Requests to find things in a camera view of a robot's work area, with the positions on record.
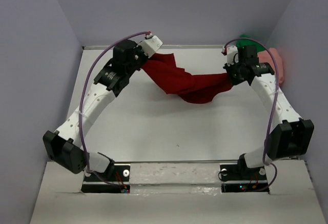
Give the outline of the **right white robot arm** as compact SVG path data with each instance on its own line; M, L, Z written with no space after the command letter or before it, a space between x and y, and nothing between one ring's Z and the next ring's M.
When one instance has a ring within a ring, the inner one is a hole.
M223 68L231 84L248 83L267 110L269 122L264 145L240 155L237 164L223 166L220 180L247 180L257 170L277 160L304 155L314 124L292 108L279 87L279 78L272 66L259 61L255 46L225 46L222 53L227 57Z

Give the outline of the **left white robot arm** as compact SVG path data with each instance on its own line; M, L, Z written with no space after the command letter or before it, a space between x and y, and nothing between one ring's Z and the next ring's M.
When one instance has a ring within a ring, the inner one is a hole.
M113 176L114 160L86 148L85 135L102 111L129 84L131 76L162 46L153 36L139 43L124 39L112 47L112 58L103 66L93 84L83 87L75 111L55 131L47 131L43 142L49 158L74 174L96 174L101 180Z

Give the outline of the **red t shirt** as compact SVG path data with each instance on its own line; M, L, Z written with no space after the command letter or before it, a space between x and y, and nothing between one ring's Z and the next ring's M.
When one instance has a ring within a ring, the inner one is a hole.
M226 73L194 75L178 67L173 53L154 54L142 69L166 94L175 94L191 104L210 103L233 87Z

